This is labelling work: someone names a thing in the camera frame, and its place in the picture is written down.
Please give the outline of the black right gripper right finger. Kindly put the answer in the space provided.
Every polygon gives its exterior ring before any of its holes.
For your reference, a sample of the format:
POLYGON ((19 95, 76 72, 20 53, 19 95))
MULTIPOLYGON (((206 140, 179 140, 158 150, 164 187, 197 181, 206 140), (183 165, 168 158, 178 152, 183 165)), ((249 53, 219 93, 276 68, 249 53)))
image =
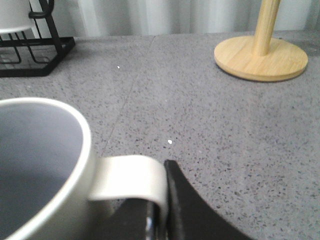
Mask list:
POLYGON ((170 240, 249 240, 218 215, 189 183, 178 163, 166 160, 169 192, 167 222, 170 240))

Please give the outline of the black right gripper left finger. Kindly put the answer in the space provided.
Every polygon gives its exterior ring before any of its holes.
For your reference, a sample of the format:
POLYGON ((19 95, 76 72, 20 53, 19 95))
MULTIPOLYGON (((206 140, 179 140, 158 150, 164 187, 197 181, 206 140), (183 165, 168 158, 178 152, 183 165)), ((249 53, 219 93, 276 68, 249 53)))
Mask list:
POLYGON ((155 240, 159 207, 152 201, 127 199, 108 219, 107 240, 155 240))

